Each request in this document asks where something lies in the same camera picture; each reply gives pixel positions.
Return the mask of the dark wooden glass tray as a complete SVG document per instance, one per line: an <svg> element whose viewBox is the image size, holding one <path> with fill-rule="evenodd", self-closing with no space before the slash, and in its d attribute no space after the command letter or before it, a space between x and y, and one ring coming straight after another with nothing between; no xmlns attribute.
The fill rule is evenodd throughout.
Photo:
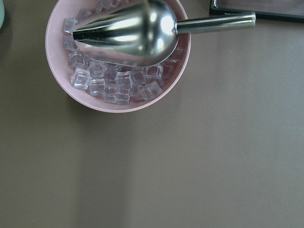
<svg viewBox="0 0 304 228"><path fill-rule="evenodd" d="M212 0L209 11L212 14L254 11L258 19L304 21L302 0Z"/></svg>

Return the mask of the clear ice cube pile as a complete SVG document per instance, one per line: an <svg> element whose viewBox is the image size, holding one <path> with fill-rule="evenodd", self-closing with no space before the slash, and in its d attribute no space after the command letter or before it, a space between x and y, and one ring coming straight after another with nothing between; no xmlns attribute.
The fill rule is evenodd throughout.
<svg viewBox="0 0 304 228"><path fill-rule="evenodd" d="M124 66L92 60L77 47L72 32L75 27L88 19L67 19L66 37L76 48L79 62L85 66L72 63L76 69L71 79L75 88L85 89L91 96L103 98L104 101L118 105L128 105L133 100L151 101L163 93L165 81L170 79L175 64L181 60L183 49L176 46L173 53L164 61L154 66Z"/></svg>

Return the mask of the metal ice scoop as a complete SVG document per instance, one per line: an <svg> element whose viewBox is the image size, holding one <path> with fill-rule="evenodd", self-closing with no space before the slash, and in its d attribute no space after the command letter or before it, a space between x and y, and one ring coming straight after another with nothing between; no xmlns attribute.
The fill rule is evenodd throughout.
<svg viewBox="0 0 304 228"><path fill-rule="evenodd" d="M167 59L179 36L191 33L252 28L255 12L178 20L163 0L139 0L72 32L77 47L92 60L132 67L150 67Z"/></svg>

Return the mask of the pink bowl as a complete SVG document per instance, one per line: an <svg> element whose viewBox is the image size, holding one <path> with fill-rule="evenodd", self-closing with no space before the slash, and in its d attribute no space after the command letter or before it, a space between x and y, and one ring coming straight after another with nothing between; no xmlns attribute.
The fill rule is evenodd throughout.
<svg viewBox="0 0 304 228"><path fill-rule="evenodd" d="M97 0L59 0L55 5L50 15L45 35L46 56L54 78L71 98L91 109L101 112L134 112L158 102L174 88L184 72L190 55L190 35L181 35L179 37L178 46L183 49L181 60L175 64L170 79L165 81L163 93L154 100L138 101L132 99L128 105L117 105L90 96L86 91L75 89L71 86L70 78L74 74L74 69L68 66L68 51L63 48L64 19L74 18L82 8L93 11L98 3Z"/></svg>

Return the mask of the mint green bowl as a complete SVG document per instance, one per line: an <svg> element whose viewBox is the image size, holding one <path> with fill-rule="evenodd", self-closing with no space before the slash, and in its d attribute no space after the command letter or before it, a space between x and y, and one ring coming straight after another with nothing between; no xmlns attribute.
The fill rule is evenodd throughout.
<svg viewBox="0 0 304 228"><path fill-rule="evenodd" d="M5 18L4 3L3 3L3 0L0 0L0 28L3 25L4 18Z"/></svg>

